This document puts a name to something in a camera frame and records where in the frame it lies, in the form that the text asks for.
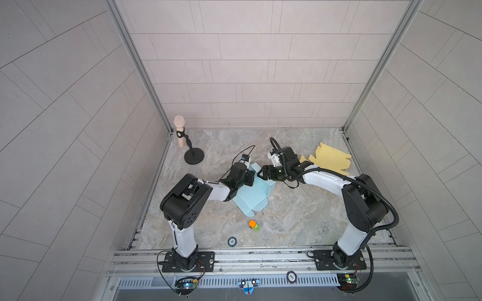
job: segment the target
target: metal corner post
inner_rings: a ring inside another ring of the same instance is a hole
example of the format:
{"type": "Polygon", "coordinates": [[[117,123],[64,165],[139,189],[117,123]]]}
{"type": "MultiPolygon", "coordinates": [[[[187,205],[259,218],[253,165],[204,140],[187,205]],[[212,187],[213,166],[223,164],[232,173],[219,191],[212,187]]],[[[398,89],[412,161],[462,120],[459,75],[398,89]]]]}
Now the metal corner post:
{"type": "Polygon", "coordinates": [[[149,97],[151,98],[152,102],[154,103],[157,111],[162,117],[162,121],[164,121],[164,124],[166,125],[166,129],[169,133],[169,135],[172,135],[173,128],[169,124],[169,120],[166,116],[166,113],[162,109],[161,102],[159,101],[159,98],[157,97],[157,94],[154,90],[154,87],[152,86],[152,83],[149,80],[149,76],[147,75],[147,71],[144,68],[144,65],[142,64],[142,60],[139,56],[139,53],[137,52],[134,42],[131,39],[131,36],[129,35],[129,32],[127,30],[127,27],[125,26],[125,23],[121,17],[121,14],[119,12],[119,9],[117,7],[117,4],[115,3],[115,0],[104,0],[106,4],[107,11],[110,14],[110,17],[112,18],[112,21],[114,21],[114,25],[116,26],[120,38],[122,39],[122,42],[125,45],[125,48],[127,49],[127,52],[129,53],[130,57],[132,58],[132,61],[134,63],[135,68],[139,72],[139,76],[141,78],[142,83],[144,84],[144,87],[147,90],[147,93],[149,94],[149,97]]]}
{"type": "Polygon", "coordinates": [[[393,35],[391,36],[390,41],[388,41],[388,44],[385,50],[383,51],[382,56],[376,63],[376,66],[373,69],[373,72],[370,75],[370,78],[368,79],[365,87],[363,88],[363,91],[361,92],[357,102],[355,103],[355,106],[353,107],[347,121],[343,125],[343,131],[345,133],[352,125],[353,120],[355,119],[358,112],[361,110],[363,104],[368,98],[368,95],[370,95],[370,92],[372,91],[373,87],[378,81],[378,78],[382,74],[383,69],[385,69],[385,66],[390,60],[390,57],[395,52],[395,49],[397,48],[398,44],[403,38],[403,35],[407,31],[408,26],[415,18],[416,13],[418,12],[418,8],[422,4],[422,2],[423,0],[411,0],[407,8],[405,9],[405,13],[400,19],[400,22],[398,23],[397,28],[393,32],[393,35]]]}

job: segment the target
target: tiled wall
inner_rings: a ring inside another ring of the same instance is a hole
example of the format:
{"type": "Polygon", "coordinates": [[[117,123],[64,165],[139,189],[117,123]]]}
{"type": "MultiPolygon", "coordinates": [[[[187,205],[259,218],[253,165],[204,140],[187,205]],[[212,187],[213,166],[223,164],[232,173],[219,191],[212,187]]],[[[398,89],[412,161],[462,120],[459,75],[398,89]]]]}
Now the tiled wall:
{"type": "Polygon", "coordinates": [[[408,1],[117,0],[170,119],[340,127],[408,1]]]}
{"type": "Polygon", "coordinates": [[[166,136],[101,0],[2,1],[0,299],[88,300],[166,136]]]}
{"type": "Polygon", "coordinates": [[[348,135],[440,300],[482,300],[482,2],[425,0],[348,135]]]}

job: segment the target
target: black mounting plate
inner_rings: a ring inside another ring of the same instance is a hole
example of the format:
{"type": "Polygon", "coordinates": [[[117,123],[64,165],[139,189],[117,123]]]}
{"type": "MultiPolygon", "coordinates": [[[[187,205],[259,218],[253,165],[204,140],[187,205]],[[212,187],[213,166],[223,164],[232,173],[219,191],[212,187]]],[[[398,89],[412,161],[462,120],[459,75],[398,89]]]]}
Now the black mounting plate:
{"type": "MultiPolygon", "coordinates": [[[[331,256],[331,252],[332,252],[331,250],[313,250],[311,252],[313,253],[313,256],[316,259],[319,259],[319,261],[316,261],[315,259],[317,271],[327,271],[327,270],[332,271],[334,269],[338,269],[337,266],[334,265],[333,257],[331,256]]],[[[348,262],[347,270],[354,270],[355,263],[358,265],[360,269],[366,270],[365,258],[363,258],[362,251],[360,250],[356,252],[356,256],[354,256],[353,259],[348,262]]]]}
{"type": "MultiPolygon", "coordinates": [[[[206,272],[212,272],[214,270],[214,252],[198,252],[198,260],[204,263],[206,267],[206,272]]],[[[163,273],[184,273],[186,271],[181,270],[180,266],[176,266],[174,262],[173,251],[169,251],[166,253],[166,257],[164,259],[165,263],[162,265],[162,272],[163,273]]],[[[201,272],[201,268],[195,264],[194,268],[192,269],[193,273],[201,272]]]]}

